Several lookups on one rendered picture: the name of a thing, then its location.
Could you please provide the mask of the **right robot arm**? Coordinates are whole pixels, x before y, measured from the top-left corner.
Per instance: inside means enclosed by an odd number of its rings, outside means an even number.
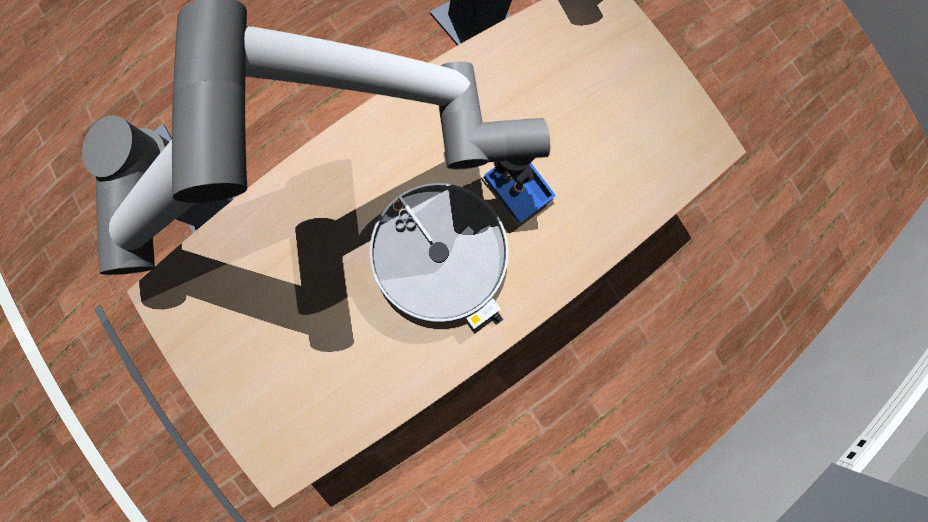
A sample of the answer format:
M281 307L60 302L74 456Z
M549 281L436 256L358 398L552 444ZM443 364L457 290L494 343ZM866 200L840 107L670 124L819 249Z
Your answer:
M523 166L550 154L544 118L482 121L469 62L439 66L251 27L237 0L195 0L177 16L172 140L115 115L85 137L83 162L96 176L100 274L155 269L157 232L196 203L247 191L245 77L439 105L449 169L508 160Z

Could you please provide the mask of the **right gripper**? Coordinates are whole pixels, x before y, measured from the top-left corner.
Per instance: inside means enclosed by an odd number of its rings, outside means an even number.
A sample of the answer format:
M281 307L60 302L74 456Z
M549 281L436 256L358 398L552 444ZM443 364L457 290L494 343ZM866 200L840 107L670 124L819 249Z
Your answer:
M508 176L510 175L509 178L512 177L513 180L517 182L519 185L523 185L524 183L533 180L533 170L529 164L523 165L523 166L517 166L517 165L509 163L508 161L494 162L494 166L497 172L499 174L502 174L504 179L507 179Z

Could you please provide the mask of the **blue open-top crate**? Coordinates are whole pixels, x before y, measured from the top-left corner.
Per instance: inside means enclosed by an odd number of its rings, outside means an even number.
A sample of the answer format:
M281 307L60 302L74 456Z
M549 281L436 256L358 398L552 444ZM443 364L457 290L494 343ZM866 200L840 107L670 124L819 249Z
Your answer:
M504 179L502 174L497 173L495 167L484 174L484 179L488 182L513 217L515 217L516 220L518 219L518 222L522 222L556 196L532 163L530 163L530 166L533 169L533 180L524 184L524 189L520 193L516 193L513 190L513 186L516 182L513 179Z

